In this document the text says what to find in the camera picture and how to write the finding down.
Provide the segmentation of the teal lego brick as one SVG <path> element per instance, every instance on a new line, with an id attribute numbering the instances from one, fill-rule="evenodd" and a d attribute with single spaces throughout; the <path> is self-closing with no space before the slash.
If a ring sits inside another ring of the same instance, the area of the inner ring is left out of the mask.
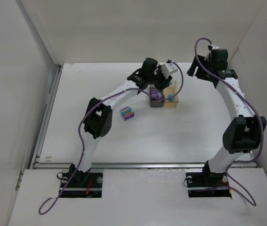
<path id="1" fill-rule="evenodd" d="M 174 101 L 174 99 L 175 99 L 175 98 L 174 98 L 174 96 L 173 96 L 172 94 L 170 94 L 170 95 L 168 96 L 168 100 L 169 100 L 169 101 L 172 102 L 172 101 Z"/>

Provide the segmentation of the purple arch lego piece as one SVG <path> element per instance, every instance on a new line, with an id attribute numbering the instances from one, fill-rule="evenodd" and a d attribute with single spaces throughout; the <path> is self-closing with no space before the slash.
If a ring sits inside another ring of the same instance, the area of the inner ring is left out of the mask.
<path id="1" fill-rule="evenodd" d="M 150 90 L 150 94 L 151 94 L 151 97 L 152 98 L 158 98 L 159 97 L 159 91 L 156 89 L 156 88 L 154 88 L 154 89 L 151 89 Z"/>

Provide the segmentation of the teal purple lego stack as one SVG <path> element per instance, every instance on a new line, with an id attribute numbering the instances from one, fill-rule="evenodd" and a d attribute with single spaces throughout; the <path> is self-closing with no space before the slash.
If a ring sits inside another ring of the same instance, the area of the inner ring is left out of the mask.
<path id="1" fill-rule="evenodd" d="M 128 106 L 121 109 L 121 116 L 124 118 L 124 120 L 129 120 L 135 116 L 132 109 Z"/>

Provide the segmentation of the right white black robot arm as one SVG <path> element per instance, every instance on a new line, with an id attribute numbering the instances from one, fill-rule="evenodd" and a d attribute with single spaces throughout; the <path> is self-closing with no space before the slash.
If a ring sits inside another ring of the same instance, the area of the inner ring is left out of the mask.
<path id="1" fill-rule="evenodd" d="M 243 154 L 257 149 L 261 130 L 255 112 L 242 101 L 244 94 L 235 71 L 227 67 L 228 51 L 212 45 L 208 49 L 207 56 L 195 56 L 187 74 L 212 82 L 230 115 L 222 147 L 203 168 L 204 173 L 215 176 L 225 173 L 226 167 Z"/>

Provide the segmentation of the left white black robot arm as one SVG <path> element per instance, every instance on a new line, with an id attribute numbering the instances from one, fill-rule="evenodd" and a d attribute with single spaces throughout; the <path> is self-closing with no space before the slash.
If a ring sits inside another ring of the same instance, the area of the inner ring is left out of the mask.
<path id="1" fill-rule="evenodd" d="M 128 76 L 112 93 L 100 99 L 90 99 L 86 113 L 78 126 L 82 151 L 78 164 L 72 164 L 69 168 L 71 179 L 79 184 L 87 180 L 97 145 L 112 127 L 113 111 L 139 93 L 146 93 L 145 89 L 149 85 L 154 85 L 160 90 L 167 88 L 172 74 L 177 71 L 177 66 L 170 60 L 160 65 L 155 59 L 146 58 L 141 68 Z"/>

